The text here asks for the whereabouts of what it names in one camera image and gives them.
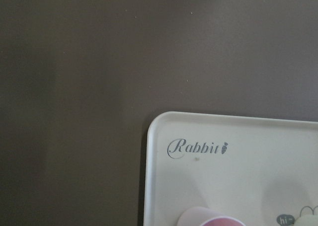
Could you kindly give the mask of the pink cup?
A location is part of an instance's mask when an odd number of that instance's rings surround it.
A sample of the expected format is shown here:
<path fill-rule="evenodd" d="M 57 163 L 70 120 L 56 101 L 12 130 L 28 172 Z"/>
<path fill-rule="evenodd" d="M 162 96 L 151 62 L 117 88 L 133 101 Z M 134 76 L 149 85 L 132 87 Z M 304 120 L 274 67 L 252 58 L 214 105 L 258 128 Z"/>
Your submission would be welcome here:
<path fill-rule="evenodd" d="M 177 226 L 244 226 L 233 217 L 220 214 L 205 207 L 192 207 L 181 214 Z"/>

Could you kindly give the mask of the cream rabbit tray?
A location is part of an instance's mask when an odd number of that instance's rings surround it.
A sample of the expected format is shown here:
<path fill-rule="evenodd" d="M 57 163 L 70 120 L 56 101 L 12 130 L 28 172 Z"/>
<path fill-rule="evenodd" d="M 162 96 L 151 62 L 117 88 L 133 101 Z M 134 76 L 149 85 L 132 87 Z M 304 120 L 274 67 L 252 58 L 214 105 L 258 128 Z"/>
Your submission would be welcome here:
<path fill-rule="evenodd" d="M 147 136 L 143 224 L 174 226 L 195 206 L 247 226 L 317 215 L 317 123 L 160 114 Z"/>

